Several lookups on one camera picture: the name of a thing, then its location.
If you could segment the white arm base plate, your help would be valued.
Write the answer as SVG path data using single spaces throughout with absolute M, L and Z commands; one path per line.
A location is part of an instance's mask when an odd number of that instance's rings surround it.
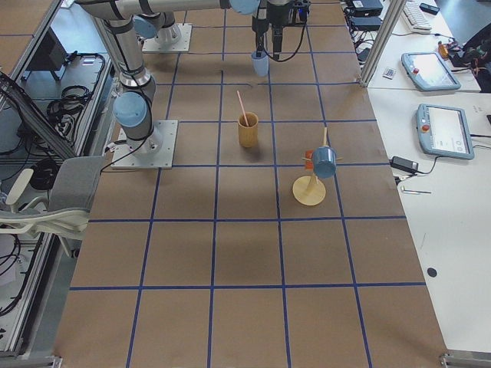
M 114 148 L 111 167 L 115 169 L 171 169 L 178 130 L 177 120 L 156 120 L 153 133 L 141 146 L 129 140 Z

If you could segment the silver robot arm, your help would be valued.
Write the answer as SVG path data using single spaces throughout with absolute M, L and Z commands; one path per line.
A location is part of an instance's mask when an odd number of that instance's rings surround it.
M 124 92 L 114 104 L 114 114 L 122 126 L 132 154 L 150 155 L 162 146 L 151 117 L 155 80 L 147 70 L 141 46 L 137 44 L 136 23 L 143 21 L 150 31 L 173 29 L 174 12 L 207 9 L 233 9 L 252 16 L 256 58 L 266 56 L 265 34 L 271 29 L 272 58 L 282 52 L 283 28 L 288 26 L 292 1 L 79 1 L 91 16 L 102 21 L 110 44 L 110 56 L 119 64 L 119 80 Z
M 133 17 L 135 32 L 142 39 L 155 38 L 159 44 L 175 44 L 181 39 L 173 12 Z

